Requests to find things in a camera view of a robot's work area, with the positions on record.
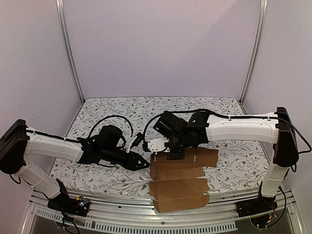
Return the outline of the brown cardboard paper box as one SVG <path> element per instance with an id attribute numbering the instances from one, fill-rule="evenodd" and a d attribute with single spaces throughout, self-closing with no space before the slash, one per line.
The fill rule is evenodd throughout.
<path id="1" fill-rule="evenodd" d="M 168 160 L 167 153 L 150 157 L 149 195 L 159 213 L 204 207 L 210 200 L 204 167 L 215 168 L 218 150 L 198 147 L 187 149 L 185 158 Z"/>

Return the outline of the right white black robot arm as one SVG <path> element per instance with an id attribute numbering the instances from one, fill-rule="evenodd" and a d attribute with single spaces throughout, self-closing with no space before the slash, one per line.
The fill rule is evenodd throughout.
<path id="1" fill-rule="evenodd" d="M 261 213 L 271 204 L 287 170 L 299 160 L 295 128 L 284 107 L 260 115 L 222 115 L 211 110 L 194 110 L 188 121 L 165 111 L 153 129 L 161 138 L 148 140 L 152 153 L 166 152 L 171 159 L 181 159 L 187 148 L 220 140 L 260 141 L 273 145 L 273 158 L 260 185 L 260 196 L 252 202 Z"/>

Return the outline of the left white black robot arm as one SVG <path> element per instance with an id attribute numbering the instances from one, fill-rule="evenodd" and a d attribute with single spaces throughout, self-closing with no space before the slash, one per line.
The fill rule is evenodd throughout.
<path id="1" fill-rule="evenodd" d="M 130 171 L 139 171 L 150 166 L 140 154 L 131 150 L 142 138 L 138 133 L 126 140 L 118 127 L 107 125 L 94 136 L 68 139 L 36 131 L 27 127 L 25 120 L 18 119 L 0 139 L 0 170 L 23 179 L 48 199 L 53 199 L 61 211 L 67 212 L 73 204 L 66 196 L 63 184 L 30 162 L 26 158 L 28 155 L 63 158 L 83 165 L 100 165 L 107 161 Z"/>

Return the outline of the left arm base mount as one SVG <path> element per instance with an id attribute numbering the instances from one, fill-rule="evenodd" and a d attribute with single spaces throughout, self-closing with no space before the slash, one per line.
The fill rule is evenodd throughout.
<path id="1" fill-rule="evenodd" d="M 90 199 L 79 196 L 71 198 L 68 194 L 59 194 L 49 199 L 47 207 L 66 214 L 86 217 L 90 208 Z"/>

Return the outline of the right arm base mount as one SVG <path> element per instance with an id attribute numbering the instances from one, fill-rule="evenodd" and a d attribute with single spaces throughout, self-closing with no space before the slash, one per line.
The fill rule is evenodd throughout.
<path id="1" fill-rule="evenodd" d="M 235 206 L 238 216 L 246 217 L 274 210 L 277 208 L 277 202 L 275 197 L 263 197 L 259 195 L 254 199 L 239 201 Z"/>

